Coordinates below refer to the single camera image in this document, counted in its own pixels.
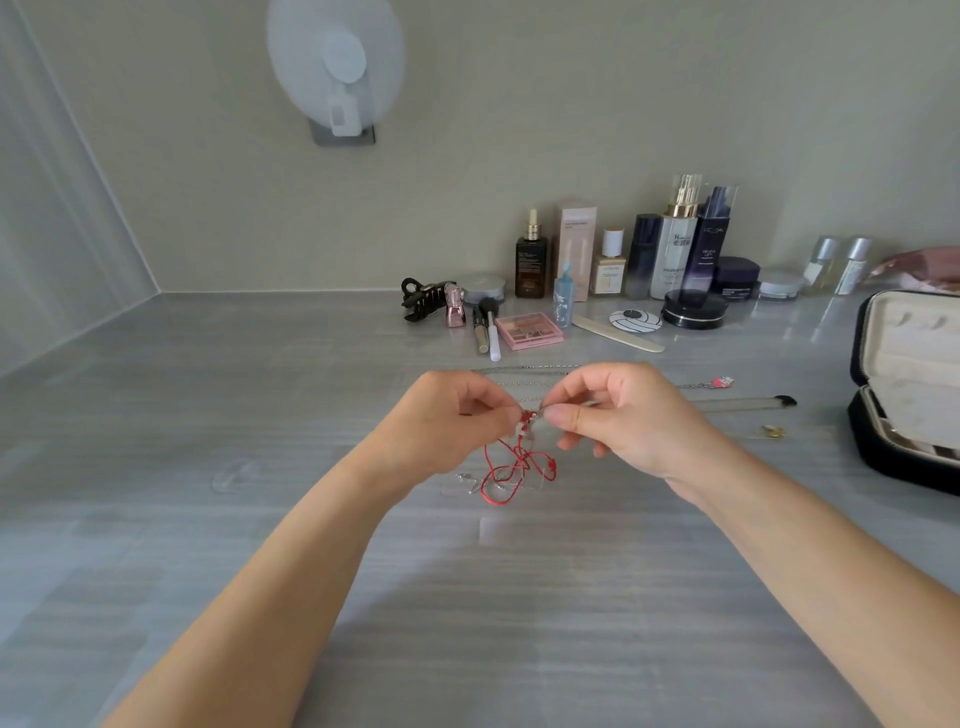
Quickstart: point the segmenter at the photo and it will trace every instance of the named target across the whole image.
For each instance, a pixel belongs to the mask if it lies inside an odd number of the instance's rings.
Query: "pink box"
[[[545,347],[548,344],[561,344],[564,333],[547,317],[545,313],[525,313],[496,319],[496,327],[514,352],[521,349]]]

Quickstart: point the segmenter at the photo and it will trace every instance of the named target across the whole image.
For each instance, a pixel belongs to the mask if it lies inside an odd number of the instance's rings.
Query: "black jewelry box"
[[[863,461],[960,496],[960,297],[883,291],[860,307],[847,408]]]

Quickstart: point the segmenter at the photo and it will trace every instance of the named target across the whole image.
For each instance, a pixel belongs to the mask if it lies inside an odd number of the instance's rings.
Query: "red string bracelet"
[[[545,452],[532,452],[528,449],[525,449],[523,446],[523,438],[530,433],[531,422],[536,416],[536,412],[524,410],[523,416],[520,418],[520,430],[516,436],[516,445],[511,445],[506,440],[497,441],[504,448],[508,449],[511,455],[516,458],[516,462],[514,462],[513,465],[495,466],[490,459],[490,446],[484,446],[483,455],[487,459],[487,467],[490,469],[490,471],[480,482],[480,495],[483,496],[484,500],[490,505],[506,505],[513,500],[514,496],[516,495],[516,491],[518,491],[520,486],[523,485],[524,478],[526,478],[527,473],[529,473],[531,470],[535,470],[540,473],[545,480],[553,481],[557,479],[556,460],[554,460]],[[540,463],[537,462],[537,456],[546,459],[546,464],[544,467],[541,467]],[[514,477],[518,473],[519,478],[517,479],[516,483],[514,483]],[[510,495],[507,496],[505,500],[493,500],[487,495],[486,492],[486,487],[490,483],[495,483],[505,490],[513,485],[513,490],[511,490]]]

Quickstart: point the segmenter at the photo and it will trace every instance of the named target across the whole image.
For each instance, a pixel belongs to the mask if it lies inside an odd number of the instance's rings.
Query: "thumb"
[[[514,434],[523,412],[519,407],[500,407],[466,418],[470,437],[483,445]]]
[[[584,407],[580,404],[551,404],[543,410],[543,418],[566,432],[607,442],[615,432],[616,410]]]

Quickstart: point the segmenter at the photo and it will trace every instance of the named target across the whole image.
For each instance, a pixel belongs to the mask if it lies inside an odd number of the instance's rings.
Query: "wall fan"
[[[403,30],[387,0],[271,0],[267,48],[321,144],[373,142],[403,86]]]

